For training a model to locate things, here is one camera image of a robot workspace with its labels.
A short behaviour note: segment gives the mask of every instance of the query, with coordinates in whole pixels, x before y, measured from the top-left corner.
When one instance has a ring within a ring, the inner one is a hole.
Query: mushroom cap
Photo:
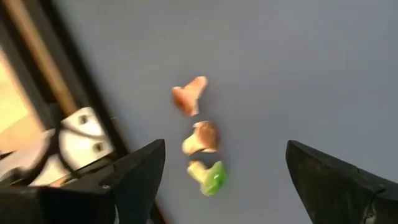
[[[196,99],[193,99],[181,87],[172,89],[174,104],[178,109],[183,111],[187,116],[193,116],[197,113]]]
[[[195,135],[205,148],[218,149],[220,137],[215,124],[211,121],[201,121],[193,125]]]
[[[186,88],[193,88],[196,89],[197,91],[201,91],[204,89],[204,87],[207,86],[207,78],[205,76],[199,76],[194,78],[190,83],[188,83],[185,87]]]
[[[226,176],[223,162],[216,162],[213,167],[208,170],[206,180],[200,187],[202,194],[206,196],[216,194],[224,186]]]

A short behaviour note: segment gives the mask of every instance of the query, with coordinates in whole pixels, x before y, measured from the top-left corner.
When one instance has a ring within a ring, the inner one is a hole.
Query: screw
[[[85,124],[87,122],[88,122],[87,115],[84,114],[84,115],[79,116],[79,124]]]
[[[101,142],[94,144],[93,149],[96,152],[101,152],[103,150],[103,145]]]

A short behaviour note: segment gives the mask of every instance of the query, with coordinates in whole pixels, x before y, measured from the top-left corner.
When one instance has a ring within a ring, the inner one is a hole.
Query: mushroom
[[[191,155],[198,150],[215,152],[220,138],[216,126],[210,121],[200,121],[193,125],[193,134],[182,143],[182,151]]]
[[[195,116],[199,113],[197,100],[207,86],[207,78],[196,77],[185,87],[176,86],[172,89],[174,104],[187,116]]]
[[[187,171],[200,183],[200,191],[206,196],[216,194],[226,180],[225,168],[221,161],[216,162],[210,169],[199,161],[191,161]]]

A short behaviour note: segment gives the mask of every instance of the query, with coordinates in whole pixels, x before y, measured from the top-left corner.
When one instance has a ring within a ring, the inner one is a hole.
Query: brown mushroom
[[[207,78],[196,77],[185,87],[176,86],[172,89],[174,104],[187,116],[195,116],[199,113],[197,100],[207,86]]]
[[[218,149],[220,138],[217,127],[210,121],[200,121],[193,125],[193,134],[182,144],[182,151],[191,155],[198,150],[215,152]]]

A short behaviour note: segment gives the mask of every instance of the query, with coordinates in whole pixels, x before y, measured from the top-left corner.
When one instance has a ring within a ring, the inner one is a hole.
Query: wooden surface
[[[23,149],[40,139],[43,131],[5,54],[0,52],[0,151]]]
[[[62,110],[67,115],[73,114],[78,108],[23,2],[21,0],[7,0],[5,4],[40,71],[50,84],[50,88]]]

